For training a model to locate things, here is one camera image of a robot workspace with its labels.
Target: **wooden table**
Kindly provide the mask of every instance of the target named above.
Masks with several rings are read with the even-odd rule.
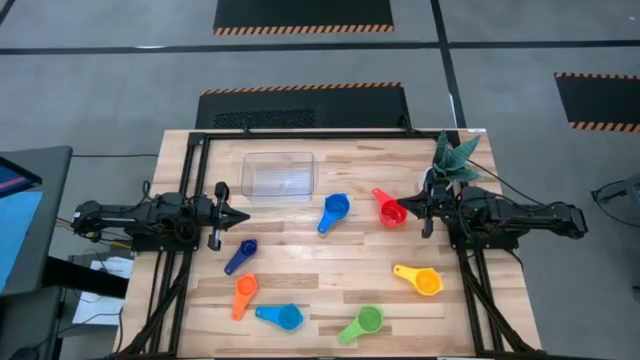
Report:
[[[167,131],[153,179],[153,193],[177,191],[188,131]],[[460,131],[462,141],[472,134]],[[472,159],[491,171],[495,164],[489,139],[481,141]],[[319,179],[312,201],[298,204],[252,203],[240,194],[242,160],[253,152],[313,152]],[[473,354],[473,342],[457,257],[444,224],[435,220],[431,238],[422,239],[421,221],[389,229],[380,224],[371,190],[380,187],[394,197],[418,193],[424,169],[435,151],[432,140],[221,140],[211,142],[205,192],[218,181],[231,188],[230,205],[251,219],[222,235],[222,250],[205,246],[195,253],[182,334],[180,357],[250,356],[436,356]],[[196,151],[189,194],[193,191],[199,154]],[[487,175],[476,183],[500,192]],[[324,198],[347,193],[351,211],[326,237],[316,227]],[[233,276],[223,268],[245,239],[258,239],[258,253]],[[496,305],[522,338],[534,347],[539,339],[519,264],[504,251],[486,251]],[[123,310],[124,344],[141,329],[147,313],[156,254],[136,257]],[[180,264],[176,260],[176,269]],[[434,267],[444,290],[433,297],[418,295],[392,275],[394,264]],[[242,321],[231,320],[235,279],[253,272],[259,290]],[[302,327],[285,333],[256,319],[256,305],[297,304]],[[337,335],[362,304],[384,309],[382,330],[340,345]],[[490,337],[485,313],[485,347]],[[166,349],[171,321],[165,321],[161,349]]]

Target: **orange measuring cup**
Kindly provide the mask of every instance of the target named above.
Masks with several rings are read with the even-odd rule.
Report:
[[[236,280],[236,295],[233,297],[231,318],[239,321],[244,315],[244,310],[249,305],[249,300],[258,290],[258,281],[255,275],[247,274]]]
[[[371,191],[380,203],[380,222],[389,227],[400,226],[407,221],[407,209],[384,191],[375,188]]]

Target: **concrete floor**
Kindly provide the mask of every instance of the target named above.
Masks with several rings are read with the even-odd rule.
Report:
[[[640,35],[635,0],[441,3],[450,41]],[[392,5],[394,34],[214,38],[216,1],[17,0],[0,26],[0,48],[437,39],[429,1]],[[580,241],[544,232],[522,241],[545,349],[637,359],[640,304],[631,285],[640,283],[640,231],[606,218],[589,190],[638,172],[640,137],[569,129],[553,73],[640,74],[640,49],[454,50],[452,57],[467,125],[488,129],[501,176],[540,201],[574,203],[587,217],[590,233]],[[157,152],[165,129],[193,128],[203,88],[362,81],[402,81],[417,127],[454,125],[438,50],[0,56],[0,150],[69,144],[84,154]],[[74,159],[60,216],[87,199],[136,202],[154,167],[151,158]],[[87,246],[57,231],[51,254],[82,254]],[[113,336],[106,329],[66,340],[62,358],[107,353]]]

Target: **clear plastic container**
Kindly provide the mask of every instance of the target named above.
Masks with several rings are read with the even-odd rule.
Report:
[[[316,176],[312,153],[250,153],[242,163],[241,191],[251,201],[310,201]]]

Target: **black stand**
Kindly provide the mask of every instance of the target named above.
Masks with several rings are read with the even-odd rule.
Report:
[[[124,299],[129,280],[106,272],[72,264],[49,256],[42,278],[43,286],[61,286]]]

